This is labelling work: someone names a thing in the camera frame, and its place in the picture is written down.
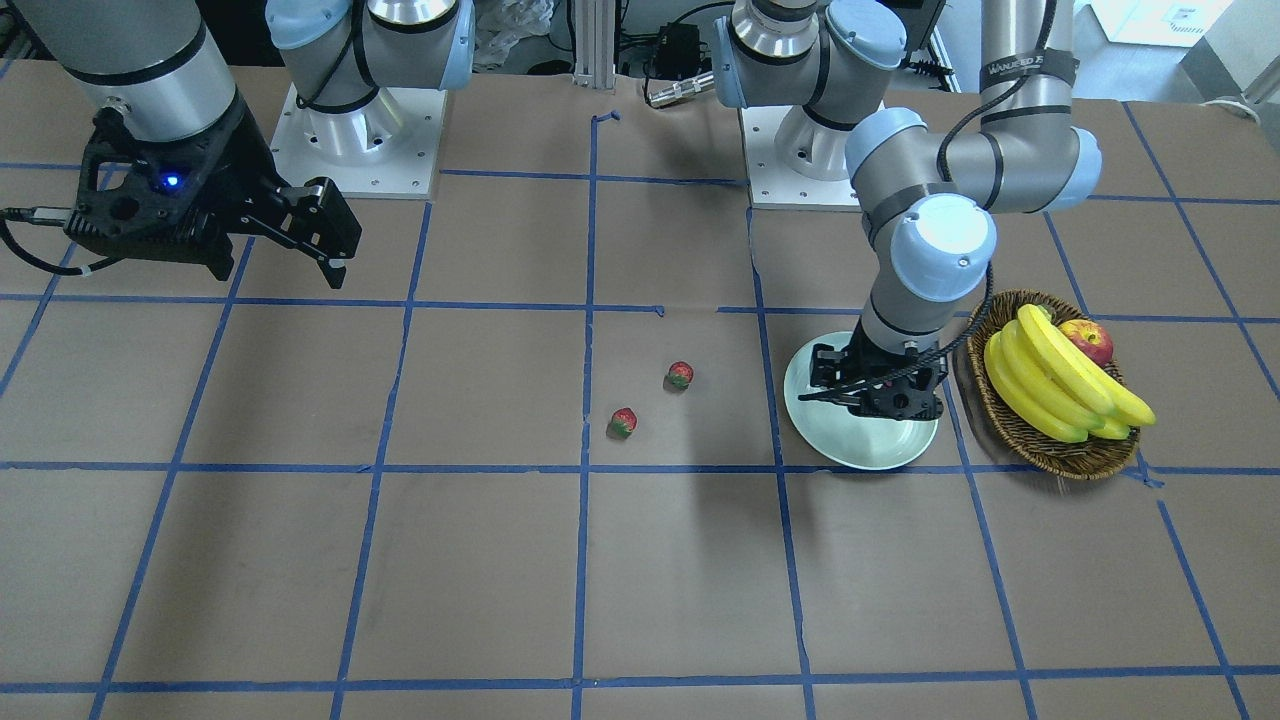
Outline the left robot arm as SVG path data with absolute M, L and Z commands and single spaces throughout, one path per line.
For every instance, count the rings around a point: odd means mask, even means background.
M 989 275 L 995 215 L 1073 208 L 1100 181 L 1094 136 L 1073 124 L 1073 5 L 987 1 L 980 104 L 945 133 L 883 105 L 905 27 L 878 1 L 737 1 L 716 22 L 716 92 L 728 108 L 795 106 L 842 145 L 879 270 L 851 340 L 801 369 L 806 404 L 932 421 L 940 332 Z

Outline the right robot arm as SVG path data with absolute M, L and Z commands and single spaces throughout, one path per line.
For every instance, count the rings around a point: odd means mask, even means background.
M 259 234 L 311 258 L 338 290 L 361 224 L 329 176 L 287 179 L 195 1 L 14 1 L 20 26 L 93 104 L 74 202 L 6 208 L 56 227 L 96 263 L 65 266 L 3 242 L 51 275 L 123 260 L 205 266 L 225 281 L 230 237 Z M 393 88 L 467 85 L 471 1 L 269 1 L 269 38 L 294 85 L 294 114 L 323 158 L 383 159 L 406 123 Z

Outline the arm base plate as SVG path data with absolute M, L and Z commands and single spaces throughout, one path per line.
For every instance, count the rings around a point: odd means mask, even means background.
M 301 109 L 296 97 L 292 85 L 269 143 L 291 184 L 323 176 L 347 199 L 433 196 L 449 92 L 381 88 L 342 114 Z
M 751 205 L 765 210 L 861 210 L 845 149 L 850 132 L 810 118 L 801 106 L 740 111 Z

